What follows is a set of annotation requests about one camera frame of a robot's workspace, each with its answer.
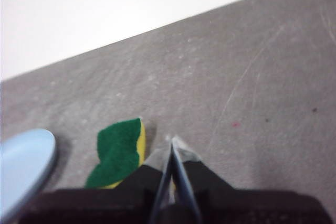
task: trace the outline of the white wall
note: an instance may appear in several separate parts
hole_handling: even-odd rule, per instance
[[[237,0],[1,0],[1,80]]]

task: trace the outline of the red speck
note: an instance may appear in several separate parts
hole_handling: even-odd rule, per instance
[[[240,123],[239,122],[233,122],[232,123],[232,127],[233,128],[236,128],[236,127],[239,127],[240,126]]]

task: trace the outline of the floor scratch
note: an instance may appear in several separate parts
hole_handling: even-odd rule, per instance
[[[221,121],[223,119],[223,115],[224,115],[224,113],[226,111],[226,108],[227,108],[228,104],[230,103],[230,101],[231,101],[231,99],[232,99],[232,97],[233,97],[236,89],[238,88],[240,82],[243,80],[243,78],[245,77],[246,73],[248,72],[248,70],[250,69],[250,67],[252,66],[252,64],[259,58],[259,56],[266,49],[266,47],[279,36],[279,34],[282,32],[283,28],[284,28],[284,25],[281,25],[273,36],[271,36],[269,39],[266,39],[266,41],[264,41],[262,43],[263,46],[258,51],[258,53],[253,57],[253,59],[249,62],[249,64],[247,65],[245,71],[243,72],[243,74],[240,76],[240,78],[236,82],[235,86],[233,87],[233,89],[231,91],[231,94],[230,94],[229,98],[227,99],[227,101],[226,101],[226,103],[224,105],[224,108],[222,109],[221,115],[219,116],[219,118],[217,120],[216,126],[215,126],[215,128],[214,128],[214,130],[212,132],[212,136],[211,136],[210,142],[209,142],[208,147],[206,149],[206,153],[208,153],[211,150],[211,147],[212,147],[212,144],[213,144],[213,141],[214,141],[214,137],[215,137],[215,134],[216,134],[217,129],[219,127],[219,124],[221,123]]]
[[[259,82],[259,77],[260,77],[260,73],[258,73],[258,75],[257,75],[256,85],[254,87],[252,109],[254,108],[254,104],[256,103],[256,93],[257,93],[257,86],[258,86],[258,82]]]
[[[326,15],[323,14],[323,8],[322,7],[320,8],[320,16],[321,16],[321,19],[322,19],[323,26],[328,31],[332,42],[336,46],[336,37],[335,37],[334,33],[332,32],[330,18],[328,16],[327,12],[326,12]]]

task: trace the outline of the sponge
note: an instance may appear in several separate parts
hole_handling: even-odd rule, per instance
[[[145,128],[137,118],[113,124],[98,133],[100,163],[87,179],[87,188],[115,188],[144,161]]]

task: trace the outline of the light blue plate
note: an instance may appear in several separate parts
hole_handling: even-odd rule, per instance
[[[20,133],[1,147],[1,223],[34,195],[55,161],[54,135],[43,129]]]

